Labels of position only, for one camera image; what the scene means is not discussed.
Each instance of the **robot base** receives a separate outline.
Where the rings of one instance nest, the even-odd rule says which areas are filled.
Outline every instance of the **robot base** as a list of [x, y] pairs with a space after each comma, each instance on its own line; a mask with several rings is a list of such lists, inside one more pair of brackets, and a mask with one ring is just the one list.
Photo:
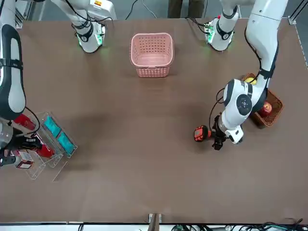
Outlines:
[[215, 18], [213, 21], [205, 25], [205, 32], [209, 33], [205, 35], [205, 41], [210, 44], [215, 50], [224, 51], [231, 43], [234, 32], [232, 32], [228, 39], [223, 40], [221, 35], [217, 31], [217, 23], [218, 18]]
[[93, 22], [92, 24], [93, 24], [93, 33], [89, 37], [88, 41], [85, 42], [83, 41], [83, 38], [77, 36], [80, 46], [86, 53], [93, 53], [97, 51], [98, 48], [103, 45], [105, 37], [105, 26], [97, 22]]

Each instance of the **black cable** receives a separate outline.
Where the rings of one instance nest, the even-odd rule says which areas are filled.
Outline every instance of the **black cable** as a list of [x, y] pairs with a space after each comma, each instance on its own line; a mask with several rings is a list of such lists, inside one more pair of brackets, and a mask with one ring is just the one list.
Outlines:
[[130, 14], [133, 12], [134, 5], [135, 5], [135, 3], [136, 3], [137, 1], [138, 1], [138, 0], [135, 0], [135, 1], [133, 2], [132, 6], [131, 6], [131, 9], [130, 9], [130, 12], [129, 12], [129, 14], [127, 15], [127, 17], [126, 17], [125, 20], [127, 20], [128, 17], [130, 16]]
[[246, 36], [246, 30], [247, 30], [247, 27], [245, 28], [245, 32], [244, 32], [244, 37], [245, 37], [245, 41], [247, 42], [247, 44], [249, 45], [249, 47], [252, 49], [252, 51], [255, 53], [255, 55], [257, 56], [257, 58], [259, 59], [259, 66], [261, 68], [261, 59], [257, 53], [257, 51], [252, 47], [252, 45], [248, 42], [247, 40], [247, 36]]
[[190, 19], [193, 23], [195, 23], [195, 24], [197, 24], [199, 26], [205, 26], [205, 23], [204, 24], [199, 23], [199, 22], [197, 22], [197, 19], [195, 19], [195, 18], [185, 17], [185, 19]]
[[83, 226], [84, 226], [83, 223], [80, 224], [79, 227], [78, 227], [78, 231], [82, 231], [83, 230]]
[[199, 22], [197, 22], [197, 20], [195, 19], [195, 18], [189, 18], [189, 17], [185, 17], [185, 19], [190, 19], [193, 23], [195, 23], [196, 25], [197, 25], [197, 27], [199, 28], [199, 30], [202, 32], [202, 33], [204, 33], [204, 34], [206, 34], [206, 35], [209, 35], [209, 33], [208, 32], [205, 32], [204, 30], [202, 30], [202, 28], [201, 28], [201, 26], [205, 26], [205, 24], [201, 24], [201, 23], [199, 23]]
[[225, 88], [220, 89], [220, 90], [217, 92], [217, 94], [216, 94], [216, 101], [218, 101], [218, 103], [220, 103], [220, 104], [223, 103], [223, 101], [219, 101], [219, 100], [218, 100], [218, 95], [219, 95], [219, 93], [221, 93], [222, 90], [225, 90]]
[[194, 226], [191, 225], [191, 230], [192, 230], [192, 228], [193, 228], [194, 231], [197, 231], [197, 230], [194, 228]]
[[102, 20], [96, 20], [96, 19], [94, 19], [93, 17], [90, 17], [90, 19], [85, 18], [85, 17], [81, 16], [80, 14], [78, 14], [78, 13], [75, 11], [75, 9], [73, 8], [73, 6], [71, 5], [71, 3], [70, 3], [68, 0], [65, 0], [65, 2], [67, 3], [67, 5], [72, 9], [72, 11], [73, 11], [75, 14], [77, 14], [80, 18], [82, 18], [82, 19], [84, 19], [84, 20], [86, 20], [86, 21], [90, 21], [90, 22], [93, 22], [93, 23], [99, 23], [99, 22], [105, 21], [106, 19], [110, 18], [111, 21], [113, 22], [112, 17], [106, 17], [106, 18], [104, 18], [104, 19], [102, 19]]
[[217, 103], [222, 99], [223, 97], [221, 97], [219, 100], [216, 101], [216, 103], [214, 104], [214, 106], [212, 107], [212, 110], [210, 112], [210, 116], [208, 118], [208, 128], [210, 129], [210, 131], [212, 132], [212, 127], [211, 127], [211, 117], [212, 117], [212, 113], [214, 108], [216, 107]]
[[207, 4], [208, 4], [208, 0], [206, 0], [206, 5], [205, 5], [205, 10], [204, 10], [204, 16], [203, 16], [203, 18], [205, 18], [205, 15], [206, 15]]

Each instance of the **red object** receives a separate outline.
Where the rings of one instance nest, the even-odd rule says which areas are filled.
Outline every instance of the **red object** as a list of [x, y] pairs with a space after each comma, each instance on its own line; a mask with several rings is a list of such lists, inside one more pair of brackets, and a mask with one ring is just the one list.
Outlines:
[[267, 117], [272, 111], [272, 106], [269, 102], [265, 101], [263, 107], [258, 111], [261, 117]]
[[31, 121], [31, 119], [29, 117], [27, 117], [24, 114], [21, 114], [20, 116], [18, 116], [14, 122], [16, 124], [19, 124], [29, 130], [34, 130], [35, 129], [35, 124]]
[[211, 134], [212, 132], [208, 130], [206, 126], [202, 125], [194, 130], [193, 136], [195, 141], [201, 142], [210, 138]]
[[42, 144], [42, 148], [41, 149], [36, 149], [35, 151], [42, 157], [47, 157], [47, 158], [51, 158], [54, 154], [53, 149], [51, 149], [50, 147], [48, 147], [47, 145], [45, 145], [41, 138], [39, 136], [36, 135], [36, 137], [39, 138], [40, 143]]

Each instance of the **brown table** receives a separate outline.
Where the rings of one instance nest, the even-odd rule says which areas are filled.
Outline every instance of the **brown table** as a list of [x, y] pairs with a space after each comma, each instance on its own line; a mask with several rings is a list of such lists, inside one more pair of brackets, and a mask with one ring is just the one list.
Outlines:
[[[279, 31], [270, 89], [285, 108], [271, 128], [247, 120], [244, 142], [196, 143], [216, 92], [258, 70], [239, 20], [224, 53], [184, 19], [108, 24], [105, 47], [86, 54], [69, 22], [29, 22], [21, 31], [27, 105], [52, 111], [79, 145], [56, 182], [0, 170], [0, 222], [308, 222], [308, 75], [296, 29]], [[141, 79], [129, 61], [137, 32], [168, 32], [170, 75]], [[219, 105], [213, 113], [222, 111]]]

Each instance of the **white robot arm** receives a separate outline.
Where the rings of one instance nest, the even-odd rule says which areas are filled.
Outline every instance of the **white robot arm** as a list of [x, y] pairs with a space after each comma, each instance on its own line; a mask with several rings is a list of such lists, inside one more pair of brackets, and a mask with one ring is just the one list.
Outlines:
[[[230, 9], [235, 6], [234, 17], [237, 14], [236, 4], [239, 2], [243, 1], [229, 1], [227, 12], [230, 13]], [[245, 30], [245, 38], [260, 62], [259, 73], [256, 77], [257, 84], [252, 85], [237, 79], [231, 80], [225, 87], [223, 95], [226, 108], [221, 116], [215, 118], [213, 127], [215, 133], [207, 135], [207, 128], [201, 126], [195, 130], [196, 141], [206, 140], [212, 136], [215, 138], [216, 145], [214, 144], [214, 148], [219, 150], [227, 138], [230, 138], [233, 143], [242, 140], [244, 133], [241, 124], [251, 112], [256, 112], [262, 108], [267, 96], [279, 49], [277, 32], [287, 3], [288, 0], [256, 0]], [[216, 20], [217, 26], [215, 26], [215, 23], [213, 24], [213, 29], [224, 28], [224, 24], [226, 24], [231, 25], [229, 29], [232, 27], [231, 32], [233, 33], [234, 19], [231, 17], [228, 19], [223, 15], [224, 13], [219, 20]], [[226, 36], [226, 40], [222, 38], [221, 33], [217, 33], [217, 31], [213, 33], [211, 45], [214, 49], [223, 50], [227, 48], [230, 43], [229, 37]]]
[[[113, 4], [107, 0], [52, 1], [72, 21], [82, 49], [87, 53], [95, 52], [104, 37], [104, 26], [98, 22], [105, 20], [104, 16], [116, 19]], [[21, 40], [15, 29], [15, 0], [0, 0], [0, 118], [15, 120], [25, 107]], [[38, 143], [37, 140], [27, 141], [20, 130], [0, 120], [0, 167], [16, 161], [14, 156], [4, 156], [6, 148], [37, 148]]]

